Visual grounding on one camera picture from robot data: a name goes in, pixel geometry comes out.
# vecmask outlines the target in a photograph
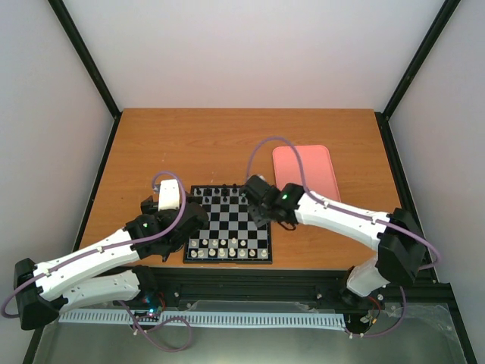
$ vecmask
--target pink smartphone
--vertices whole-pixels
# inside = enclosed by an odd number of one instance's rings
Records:
[[[302,158],[308,188],[328,199],[340,201],[328,149],[324,146],[296,146],[296,150]],[[289,146],[278,146],[273,150],[273,164],[278,189],[282,190],[288,183],[302,184],[298,162]]]

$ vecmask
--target wooden table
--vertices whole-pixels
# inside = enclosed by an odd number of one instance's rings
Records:
[[[322,144],[330,156],[342,202],[392,212],[399,199],[372,110],[355,109],[125,109],[81,247],[112,234],[139,215],[160,170],[193,184],[242,184],[248,157],[268,136],[296,145]],[[268,143],[258,152],[252,173],[274,183]],[[271,227],[272,265],[182,263],[183,251],[141,261],[150,266],[347,269],[372,256],[347,237],[311,226],[295,232]]]

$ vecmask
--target wire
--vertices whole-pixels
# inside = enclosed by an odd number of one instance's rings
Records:
[[[406,295],[405,295],[405,292],[404,292],[404,288],[399,287],[399,289],[401,290],[401,295],[402,295],[402,312],[401,312],[401,317],[399,318],[399,320],[393,326],[391,326],[390,328],[388,328],[388,329],[386,329],[382,332],[379,332],[377,334],[369,334],[369,335],[365,334],[362,337],[366,337],[366,338],[369,338],[369,339],[381,337],[381,336],[384,336],[386,334],[393,332],[394,330],[396,330],[402,324],[402,322],[404,321],[404,317],[406,315],[406,312],[408,310],[408,302],[406,301]],[[352,332],[347,330],[347,328],[345,328],[345,331],[346,331],[347,334],[352,335]]]
[[[167,305],[165,305],[165,299],[164,299],[163,292],[160,292],[159,294],[157,294],[157,298],[161,303],[161,311],[163,312],[167,308]]]
[[[123,241],[123,242],[120,242],[120,243],[114,243],[114,244],[110,244],[110,245],[107,245],[107,246],[103,246],[103,249],[104,250],[114,249],[114,248],[118,248],[120,246],[125,246],[125,245],[146,243],[148,241],[156,240],[156,239],[158,239],[160,237],[163,237],[164,235],[168,234],[173,228],[175,228],[175,226],[177,226],[177,224],[179,223],[180,219],[183,216],[183,212],[185,211],[185,202],[186,202],[185,187],[183,186],[182,180],[179,179],[179,177],[176,176],[174,173],[169,172],[169,171],[161,171],[161,172],[158,172],[155,175],[153,181],[156,181],[156,179],[158,177],[160,177],[161,175],[163,175],[163,174],[168,174],[169,176],[173,177],[175,180],[177,180],[177,183],[179,184],[180,195],[182,196],[182,202],[181,202],[181,205],[180,205],[180,210],[179,210],[179,212],[178,212],[177,217],[175,218],[175,220],[170,224],[169,227],[167,227],[165,230],[163,230],[163,231],[161,231],[161,232],[159,232],[159,233],[157,233],[155,235],[152,235],[150,237],[141,237],[141,238],[135,239],[135,240],[127,240],[127,241]],[[93,249],[93,250],[88,250],[87,252],[81,253],[81,254],[79,254],[77,256],[74,256],[72,258],[66,259],[62,263],[59,263],[59,264],[55,265],[54,267],[50,268],[48,270],[48,273],[50,274],[50,273],[52,273],[54,271],[58,271],[59,269],[65,267],[66,265],[71,264],[72,262],[75,262],[75,261],[77,261],[79,259],[82,259],[82,258],[85,258],[87,256],[91,256],[92,254],[96,254],[96,253],[99,253],[99,251],[97,249]],[[0,307],[0,315],[2,315],[3,317],[5,317],[7,319],[15,319],[15,318],[18,318],[19,317],[18,314],[10,314],[10,313],[7,313],[7,311],[6,311],[7,305],[23,289],[25,289],[27,286],[31,285],[35,281],[38,281],[39,279],[44,278],[45,276],[46,276],[45,273],[40,273],[39,275],[36,275],[35,277],[32,277],[31,279],[23,282],[20,286],[18,286],[17,288],[15,288],[14,292],[12,292],[5,299],[5,301],[3,302],[2,306]]]
[[[300,177],[302,179],[303,190],[316,203],[324,206],[324,201],[322,201],[321,199],[319,199],[316,196],[314,196],[314,194],[308,188],[308,185],[306,183],[306,178],[305,178],[305,172],[303,170],[302,158],[301,158],[298,150],[296,149],[296,147],[289,140],[283,138],[282,136],[270,136],[270,137],[262,140],[261,142],[259,142],[259,144],[252,151],[251,156],[249,157],[248,167],[246,169],[246,179],[245,180],[248,180],[249,179],[249,172],[251,171],[252,161],[255,158],[256,152],[265,143],[270,142],[270,141],[273,141],[273,140],[279,140],[281,142],[284,142],[285,144],[287,144],[291,148],[291,150],[295,154],[296,161],[298,162],[298,167],[299,167],[299,170],[300,170]],[[332,209],[332,210],[335,210],[335,211],[338,211],[338,212],[342,212],[342,213],[347,214],[347,215],[351,215],[351,216],[353,216],[355,218],[362,218],[362,219],[367,220],[367,221],[373,221],[371,216],[367,216],[367,215],[364,215],[364,214],[360,214],[358,212],[350,211],[348,209],[344,209],[343,207],[335,206],[335,205],[333,205],[331,203],[329,203],[327,205],[327,207],[329,209]],[[413,233],[413,232],[411,232],[409,230],[406,230],[406,229],[404,229],[404,228],[402,228],[402,227],[400,227],[400,226],[398,226],[396,224],[393,224],[392,222],[383,221],[383,220],[380,220],[380,219],[377,219],[375,222],[378,223],[378,224],[384,225],[384,226],[386,226],[388,228],[392,228],[392,229],[394,229],[396,231],[399,231],[400,233],[403,233],[404,235],[407,235],[407,236],[409,236],[412,239],[415,239],[416,241],[418,241],[419,243],[423,244],[424,246],[426,246],[429,250],[431,250],[434,253],[434,255],[436,256],[436,258],[434,259],[434,261],[432,263],[430,263],[430,264],[422,265],[421,267],[419,267],[419,270],[424,270],[424,269],[432,268],[432,267],[434,267],[435,265],[437,265],[437,264],[439,264],[441,262],[441,254],[440,254],[440,252],[438,252],[438,250],[433,245],[431,245],[431,243],[429,243],[427,240],[425,240],[423,237],[420,237],[419,235],[417,235],[417,234],[415,234],[415,233]]]
[[[159,349],[161,351],[165,351],[167,353],[176,353],[176,352],[185,350],[192,343],[192,326],[190,326],[190,323],[187,320],[185,320],[185,318],[180,317],[180,316],[169,318],[168,320],[165,320],[165,321],[159,323],[158,325],[154,326],[153,328],[150,328],[149,330],[147,330],[145,332],[145,330],[143,330],[142,326],[140,325],[140,323],[136,319],[135,315],[131,312],[130,307],[128,307],[127,304],[123,301],[118,301],[118,302],[128,312],[128,315],[130,315],[131,319],[133,320],[133,324],[136,327],[136,329],[146,338],[146,340],[148,340],[150,342],[150,344],[152,344],[157,349]],[[148,336],[149,332],[156,331],[156,330],[162,328],[163,326],[165,326],[166,324],[168,324],[169,322],[172,322],[172,321],[181,321],[189,329],[189,338],[187,339],[187,342],[183,346],[175,348],[175,349],[171,349],[169,347],[163,347],[162,345],[158,345],[157,343],[155,343],[153,341],[153,339],[150,336]]]
[[[372,316],[374,316],[374,306],[377,307],[377,315],[375,317],[375,319],[377,320],[377,318],[379,317],[380,315],[380,311],[381,311],[381,308],[380,308],[380,303],[379,301],[377,301],[375,298],[369,296],[367,297],[371,302],[372,302],[372,306],[373,306],[373,309],[372,309]]]

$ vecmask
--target black enclosure frame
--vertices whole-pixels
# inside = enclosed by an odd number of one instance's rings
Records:
[[[402,169],[389,121],[459,2],[460,0],[444,1],[430,29],[416,51],[415,56],[397,85],[396,90],[391,95],[386,108],[382,112],[375,113],[399,200],[402,207],[410,211],[418,223],[418,214],[411,197],[411,191],[405,178],[405,173]],[[74,244],[74,250],[77,250],[79,249],[83,233],[86,229],[89,213],[91,212],[92,204],[94,203],[94,198],[114,141],[114,136],[120,123],[122,111],[117,107],[116,102],[111,96],[102,75],[99,73],[63,1],[48,0],[48,3],[51,5],[65,33],[72,42],[73,47],[114,120]],[[427,254],[426,260],[428,262],[430,261],[429,253]],[[123,270],[123,268],[111,270],[111,273],[120,270]],[[166,288],[166,297],[170,297],[167,298],[167,304],[169,306],[185,306],[187,303],[196,300],[241,300],[243,297],[244,300],[289,300],[315,303],[315,293],[318,292],[319,287],[343,278],[346,273],[345,271],[280,271],[272,269],[244,269],[243,271],[234,271],[219,268],[205,269],[202,271],[197,268],[154,268],[154,272],[158,282]],[[434,269],[429,269],[420,272],[415,284],[412,287],[406,287],[405,292],[409,302],[447,304],[466,360],[469,363],[477,362],[450,284],[439,283]],[[383,294],[389,302],[399,302],[401,300],[401,293],[396,286],[388,286],[383,290]],[[42,328],[35,330],[23,361],[24,364],[33,362],[42,336],[42,330]]]

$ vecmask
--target white wall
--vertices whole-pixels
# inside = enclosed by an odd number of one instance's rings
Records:
[[[67,0],[120,107],[382,111],[443,0]]]
[[[3,300],[15,262],[72,249],[112,121],[47,2],[0,2],[0,34]],[[22,362],[31,334],[2,318],[2,363]]]
[[[457,8],[391,127],[437,271],[451,281],[478,362],[485,362],[485,2]]]

